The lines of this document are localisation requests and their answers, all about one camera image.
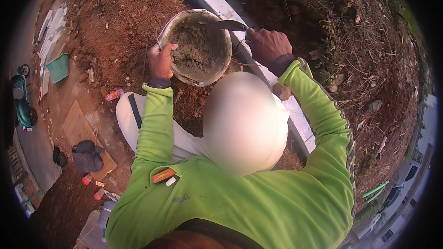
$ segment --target black bag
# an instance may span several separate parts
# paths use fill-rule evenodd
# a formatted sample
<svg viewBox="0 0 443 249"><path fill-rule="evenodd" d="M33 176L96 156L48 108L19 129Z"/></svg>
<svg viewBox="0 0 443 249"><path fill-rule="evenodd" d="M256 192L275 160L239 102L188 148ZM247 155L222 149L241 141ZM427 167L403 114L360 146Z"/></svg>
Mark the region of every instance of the black bag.
<svg viewBox="0 0 443 249"><path fill-rule="evenodd" d="M103 148L94 146L90 140L80 141L72 148L72 159L81 172L97 172L103 168L103 160L99 154L103 152Z"/></svg>

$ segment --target road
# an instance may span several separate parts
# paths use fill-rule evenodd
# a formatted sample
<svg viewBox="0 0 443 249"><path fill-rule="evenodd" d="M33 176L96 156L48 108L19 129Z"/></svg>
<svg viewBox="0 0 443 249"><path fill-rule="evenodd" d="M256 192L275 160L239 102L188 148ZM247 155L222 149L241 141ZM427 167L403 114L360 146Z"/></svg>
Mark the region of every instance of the road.
<svg viewBox="0 0 443 249"><path fill-rule="evenodd" d="M8 54L10 76L15 74L19 65L32 63L32 38L40 2L41 0L31 0L17 24L15 36L10 42ZM28 81L34 79L39 80L39 77L35 77L34 71L31 71ZM37 102L33 100L35 95L31 94L29 98L31 106L37 109ZM32 127L32 132L24 132L19 125L17 132L28 165L41 190L43 193L46 193L58 179L62 170L52 161L52 151L54 148L49 141L45 125L37 121L37 124Z"/></svg>

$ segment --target scooter wheel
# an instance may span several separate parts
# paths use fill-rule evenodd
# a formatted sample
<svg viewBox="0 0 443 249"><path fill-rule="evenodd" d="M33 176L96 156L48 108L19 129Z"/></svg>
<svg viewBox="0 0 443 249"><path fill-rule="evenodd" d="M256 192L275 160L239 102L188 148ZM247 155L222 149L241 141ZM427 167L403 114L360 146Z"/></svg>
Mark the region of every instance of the scooter wheel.
<svg viewBox="0 0 443 249"><path fill-rule="evenodd" d="M31 108L29 112L29 119L31 126L34 126L37 123L37 117L38 115L36 109Z"/></svg>
<svg viewBox="0 0 443 249"><path fill-rule="evenodd" d="M24 64L20 67L21 75L25 76L25 78L28 78L30 74L30 68L27 64Z"/></svg>

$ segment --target lime green jacket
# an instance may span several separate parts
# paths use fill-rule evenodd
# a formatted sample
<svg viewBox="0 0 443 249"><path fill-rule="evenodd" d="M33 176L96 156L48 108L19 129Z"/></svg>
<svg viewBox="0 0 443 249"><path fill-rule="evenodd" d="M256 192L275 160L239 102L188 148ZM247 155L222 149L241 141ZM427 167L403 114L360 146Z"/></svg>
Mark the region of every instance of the lime green jacket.
<svg viewBox="0 0 443 249"><path fill-rule="evenodd" d="M190 219L240 232L265 249L336 248L353 223L354 142L344 113L298 58L279 78L289 86L316 133L302 171L235 176L203 156L171 164L174 145L170 87L147 91L132 175L109 216L111 249L141 248ZM171 186L152 176L171 168Z"/></svg>

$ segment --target green scooter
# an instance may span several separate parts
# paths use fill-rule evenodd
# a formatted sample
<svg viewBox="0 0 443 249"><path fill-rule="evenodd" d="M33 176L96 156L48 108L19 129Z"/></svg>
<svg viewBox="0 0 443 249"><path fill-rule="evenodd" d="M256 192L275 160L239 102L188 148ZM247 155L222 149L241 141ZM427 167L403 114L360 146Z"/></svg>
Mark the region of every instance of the green scooter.
<svg viewBox="0 0 443 249"><path fill-rule="evenodd" d="M37 123L37 111L29 105L27 99L27 86L30 83L26 85L26 78L28 78L29 74L30 68L27 64L24 64L18 67L17 74L9 80L13 90L22 91L20 99L14 98L15 110L17 112L15 126L22 125L25 132L32 131L32 126Z"/></svg>

